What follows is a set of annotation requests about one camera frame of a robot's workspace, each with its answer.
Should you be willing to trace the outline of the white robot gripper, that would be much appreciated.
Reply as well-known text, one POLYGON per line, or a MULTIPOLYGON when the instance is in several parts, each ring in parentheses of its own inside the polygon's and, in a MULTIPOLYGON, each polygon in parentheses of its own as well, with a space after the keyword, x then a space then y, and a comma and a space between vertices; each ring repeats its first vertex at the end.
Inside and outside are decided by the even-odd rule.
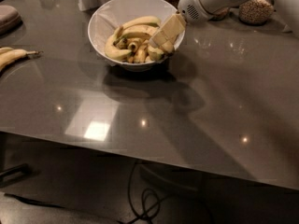
POLYGON ((179 0, 179 13, 168 17, 161 30, 149 39, 149 43, 154 48, 173 45, 177 35, 185 31, 186 21, 191 24, 206 22, 213 19, 218 11, 227 7, 237 7, 247 1, 249 0, 179 0))

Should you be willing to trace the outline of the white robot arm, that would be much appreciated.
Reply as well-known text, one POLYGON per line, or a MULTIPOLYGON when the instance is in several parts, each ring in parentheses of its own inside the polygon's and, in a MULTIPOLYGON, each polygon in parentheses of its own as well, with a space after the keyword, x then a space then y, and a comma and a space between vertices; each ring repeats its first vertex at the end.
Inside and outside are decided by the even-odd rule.
MULTIPOLYGON (((201 24, 211 20, 218 11, 227 7, 237 7, 249 0, 179 0, 178 10, 170 15, 149 40, 158 48, 185 31, 187 24, 201 24)), ((270 0, 275 11, 289 26, 296 37, 299 36, 299 0, 270 0)))

